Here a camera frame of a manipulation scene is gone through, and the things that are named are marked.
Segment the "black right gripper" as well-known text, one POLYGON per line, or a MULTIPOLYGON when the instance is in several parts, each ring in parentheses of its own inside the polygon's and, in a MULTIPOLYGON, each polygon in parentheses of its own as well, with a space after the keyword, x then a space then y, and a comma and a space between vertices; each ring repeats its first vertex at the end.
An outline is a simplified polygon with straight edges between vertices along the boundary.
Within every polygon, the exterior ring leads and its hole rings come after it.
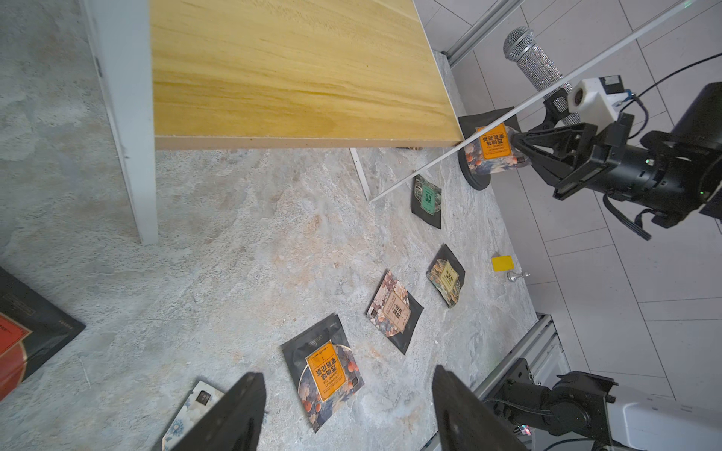
POLYGON ((638 146, 628 144, 631 117, 605 129, 577 123, 515 133, 511 144, 529 159, 554 197, 564 200, 590 189, 660 212, 683 209, 682 155, 678 135, 652 131, 638 146))

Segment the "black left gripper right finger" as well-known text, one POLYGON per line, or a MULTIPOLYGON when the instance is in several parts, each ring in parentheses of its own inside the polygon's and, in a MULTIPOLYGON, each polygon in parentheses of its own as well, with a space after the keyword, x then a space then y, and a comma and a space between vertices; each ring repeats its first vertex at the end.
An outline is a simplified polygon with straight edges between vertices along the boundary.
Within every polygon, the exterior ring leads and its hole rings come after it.
POLYGON ((443 450, 526 450, 454 373, 440 365, 434 369, 432 399, 443 450))

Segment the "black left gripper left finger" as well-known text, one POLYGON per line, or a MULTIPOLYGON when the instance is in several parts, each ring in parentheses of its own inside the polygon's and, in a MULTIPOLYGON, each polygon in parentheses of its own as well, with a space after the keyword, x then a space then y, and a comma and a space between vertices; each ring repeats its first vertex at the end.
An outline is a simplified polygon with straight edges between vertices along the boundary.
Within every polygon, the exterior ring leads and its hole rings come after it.
POLYGON ((262 374, 249 372, 172 450, 255 450, 266 405, 262 374))

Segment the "white patterned tea bag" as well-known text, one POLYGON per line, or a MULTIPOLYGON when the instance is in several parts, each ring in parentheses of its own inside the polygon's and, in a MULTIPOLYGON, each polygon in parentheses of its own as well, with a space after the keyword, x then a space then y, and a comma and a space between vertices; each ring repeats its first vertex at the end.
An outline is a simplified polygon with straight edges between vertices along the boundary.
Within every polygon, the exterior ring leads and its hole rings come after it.
POLYGON ((206 381, 198 381, 161 440, 163 451, 172 450, 208 413, 225 393, 206 381))

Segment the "orange label black tea bag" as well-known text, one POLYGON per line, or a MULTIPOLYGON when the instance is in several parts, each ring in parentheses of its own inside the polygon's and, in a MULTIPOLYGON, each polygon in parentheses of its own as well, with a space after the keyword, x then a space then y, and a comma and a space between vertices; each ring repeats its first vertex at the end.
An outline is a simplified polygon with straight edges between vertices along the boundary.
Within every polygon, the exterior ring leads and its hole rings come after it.
POLYGON ((322 319, 282 344, 281 351, 315 432, 364 386, 337 314, 322 319))

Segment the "yellow olive tea bag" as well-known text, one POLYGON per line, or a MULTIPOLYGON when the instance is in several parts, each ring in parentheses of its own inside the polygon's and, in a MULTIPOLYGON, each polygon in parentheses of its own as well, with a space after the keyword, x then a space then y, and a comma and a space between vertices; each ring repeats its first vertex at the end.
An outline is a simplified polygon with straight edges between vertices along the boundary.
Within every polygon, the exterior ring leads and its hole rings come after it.
POLYGON ((440 247, 426 276, 438 290, 448 308, 458 304, 466 281, 466 270, 447 244, 440 247))

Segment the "green label floral tea bag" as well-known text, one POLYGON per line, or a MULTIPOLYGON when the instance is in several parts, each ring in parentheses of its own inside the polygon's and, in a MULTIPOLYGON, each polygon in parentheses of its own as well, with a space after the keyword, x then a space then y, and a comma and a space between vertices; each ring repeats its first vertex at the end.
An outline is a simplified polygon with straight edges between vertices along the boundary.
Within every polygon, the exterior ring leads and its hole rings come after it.
POLYGON ((414 178, 411 212, 426 224, 442 228, 442 189, 423 176, 414 178))

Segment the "red tea bag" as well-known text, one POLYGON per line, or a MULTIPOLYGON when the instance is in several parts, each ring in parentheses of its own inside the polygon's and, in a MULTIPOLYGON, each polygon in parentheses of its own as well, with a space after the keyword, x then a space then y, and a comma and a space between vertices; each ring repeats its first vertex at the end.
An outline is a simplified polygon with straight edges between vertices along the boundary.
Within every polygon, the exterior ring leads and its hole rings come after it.
POLYGON ((86 325, 1 272, 1 396, 6 398, 86 325))

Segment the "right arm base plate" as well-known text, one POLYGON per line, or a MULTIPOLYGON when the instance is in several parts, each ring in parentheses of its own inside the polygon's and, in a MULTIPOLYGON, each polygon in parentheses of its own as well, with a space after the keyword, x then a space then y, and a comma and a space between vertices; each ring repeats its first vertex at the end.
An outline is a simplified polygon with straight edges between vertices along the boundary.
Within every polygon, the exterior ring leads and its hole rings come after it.
POLYGON ((516 358, 488 395, 484 404, 509 431, 522 426, 550 431, 560 428, 560 419, 548 406, 551 390, 535 383, 528 361, 516 358))

